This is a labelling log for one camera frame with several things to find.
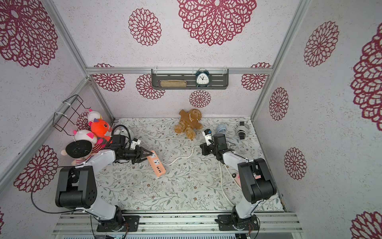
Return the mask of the pink power strip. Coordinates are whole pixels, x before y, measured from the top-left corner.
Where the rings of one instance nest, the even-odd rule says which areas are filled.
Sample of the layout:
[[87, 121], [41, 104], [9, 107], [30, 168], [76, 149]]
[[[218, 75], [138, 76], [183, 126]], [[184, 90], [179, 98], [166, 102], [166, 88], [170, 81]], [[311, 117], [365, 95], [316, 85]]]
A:
[[147, 156], [147, 160], [149, 161], [154, 173], [157, 177], [161, 177], [166, 174], [166, 169], [162, 162], [160, 161], [158, 155], [154, 150], [151, 151], [152, 154]]

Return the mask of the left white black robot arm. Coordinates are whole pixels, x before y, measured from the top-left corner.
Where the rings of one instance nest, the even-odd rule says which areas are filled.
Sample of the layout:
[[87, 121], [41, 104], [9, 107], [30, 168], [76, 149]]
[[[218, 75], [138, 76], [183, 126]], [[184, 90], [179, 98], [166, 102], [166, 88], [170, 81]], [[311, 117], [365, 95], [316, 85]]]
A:
[[85, 211], [102, 224], [114, 224], [118, 228], [124, 223], [121, 209], [97, 195], [95, 174], [109, 164], [124, 160], [140, 163], [153, 152], [141, 146], [127, 148], [124, 135], [116, 135], [111, 144], [79, 166], [64, 167], [59, 172], [55, 197], [57, 207]]

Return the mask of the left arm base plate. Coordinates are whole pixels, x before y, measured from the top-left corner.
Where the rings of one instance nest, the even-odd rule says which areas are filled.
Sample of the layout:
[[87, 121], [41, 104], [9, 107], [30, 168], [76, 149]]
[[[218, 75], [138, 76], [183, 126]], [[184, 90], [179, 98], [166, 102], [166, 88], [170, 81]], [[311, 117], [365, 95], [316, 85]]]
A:
[[111, 220], [100, 220], [96, 231], [103, 232], [136, 232], [140, 216], [117, 216]]

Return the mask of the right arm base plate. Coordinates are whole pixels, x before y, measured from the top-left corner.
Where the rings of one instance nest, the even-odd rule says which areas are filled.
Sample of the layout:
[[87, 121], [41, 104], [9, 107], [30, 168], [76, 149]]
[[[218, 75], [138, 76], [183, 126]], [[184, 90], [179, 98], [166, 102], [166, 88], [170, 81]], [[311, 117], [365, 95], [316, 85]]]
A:
[[256, 216], [241, 219], [233, 214], [221, 214], [217, 216], [215, 222], [218, 223], [220, 231], [256, 231], [260, 228]]

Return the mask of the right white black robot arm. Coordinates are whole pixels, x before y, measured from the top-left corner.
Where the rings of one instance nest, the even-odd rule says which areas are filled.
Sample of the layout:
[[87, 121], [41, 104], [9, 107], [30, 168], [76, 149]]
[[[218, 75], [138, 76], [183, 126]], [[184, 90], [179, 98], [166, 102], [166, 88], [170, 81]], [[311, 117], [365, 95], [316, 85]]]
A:
[[236, 227], [253, 219], [253, 212], [260, 202], [277, 193], [273, 177], [264, 159], [249, 160], [237, 154], [227, 145], [225, 134], [203, 131], [206, 142], [200, 145], [202, 155], [214, 155], [222, 165], [235, 169], [239, 174], [242, 200], [233, 207], [231, 222]]

